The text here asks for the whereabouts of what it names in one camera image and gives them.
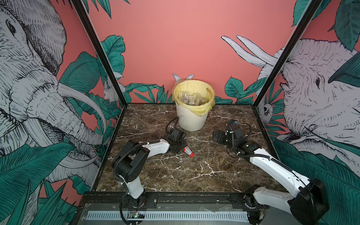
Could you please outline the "white bottle red band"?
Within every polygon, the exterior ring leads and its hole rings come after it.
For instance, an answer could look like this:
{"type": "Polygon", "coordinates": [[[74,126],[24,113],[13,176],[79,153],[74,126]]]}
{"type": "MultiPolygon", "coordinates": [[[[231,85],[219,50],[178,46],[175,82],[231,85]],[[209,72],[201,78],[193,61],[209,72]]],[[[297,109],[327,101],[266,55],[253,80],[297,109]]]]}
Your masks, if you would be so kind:
{"type": "Polygon", "coordinates": [[[191,150],[188,146],[186,146],[186,147],[183,149],[183,151],[184,151],[187,155],[189,155],[191,158],[194,156],[194,153],[192,152],[192,150],[191,150]]]}

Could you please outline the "tall bottle red green label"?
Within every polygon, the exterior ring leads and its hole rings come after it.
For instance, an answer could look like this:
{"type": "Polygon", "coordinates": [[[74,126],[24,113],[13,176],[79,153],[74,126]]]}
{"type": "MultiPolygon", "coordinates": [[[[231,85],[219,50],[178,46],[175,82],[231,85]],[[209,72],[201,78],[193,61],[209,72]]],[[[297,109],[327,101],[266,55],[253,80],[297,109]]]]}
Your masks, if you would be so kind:
{"type": "Polygon", "coordinates": [[[179,92],[179,95],[178,95],[179,100],[187,105],[189,103],[188,97],[189,97],[189,93],[187,91],[179,92]]]}

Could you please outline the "clear bottle green label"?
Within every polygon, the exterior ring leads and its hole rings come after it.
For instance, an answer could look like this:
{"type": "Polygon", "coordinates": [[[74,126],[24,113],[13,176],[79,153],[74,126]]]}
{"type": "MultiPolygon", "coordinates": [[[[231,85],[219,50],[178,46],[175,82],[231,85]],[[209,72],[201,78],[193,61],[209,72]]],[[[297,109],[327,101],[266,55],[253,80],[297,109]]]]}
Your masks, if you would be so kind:
{"type": "Polygon", "coordinates": [[[198,106],[200,105],[200,99],[198,95],[188,95],[184,98],[184,103],[189,106],[198,106]]]}

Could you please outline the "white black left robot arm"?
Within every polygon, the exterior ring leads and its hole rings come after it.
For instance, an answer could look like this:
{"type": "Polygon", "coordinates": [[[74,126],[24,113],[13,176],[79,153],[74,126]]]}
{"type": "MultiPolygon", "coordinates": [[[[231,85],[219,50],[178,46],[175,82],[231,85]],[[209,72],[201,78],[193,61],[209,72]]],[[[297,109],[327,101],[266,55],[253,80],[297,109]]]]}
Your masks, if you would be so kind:
{"type": "Polygon", "coordinates": [[[147,159],[169,152],[184,152],[191,158],[194,156],[184,138],[176,141],[160,138],[148,142],[129,140],[112,161],[113,176],[125,188],[134,208],[141,208],[146,203],[146,194],[139,175],[147,159]]]}

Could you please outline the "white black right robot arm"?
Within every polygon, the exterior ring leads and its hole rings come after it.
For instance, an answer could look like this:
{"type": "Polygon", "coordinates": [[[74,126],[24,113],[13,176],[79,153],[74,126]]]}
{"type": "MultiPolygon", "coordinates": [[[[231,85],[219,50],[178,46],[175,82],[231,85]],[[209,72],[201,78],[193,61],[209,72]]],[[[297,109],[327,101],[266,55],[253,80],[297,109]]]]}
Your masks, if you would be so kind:
{"type": "Polygon", "coordinates": [[[311,180],[289,168],[258,143],[246,140],[241,131],[217,130],[212,140],[231,148],[238,157],[259,167],[286,189],[279,192],[254,185],[243,196],[247,208],[271,206],[292,214],[303,225],[316,225],[329,210],[326,186],[321,180],[311,180]]]}

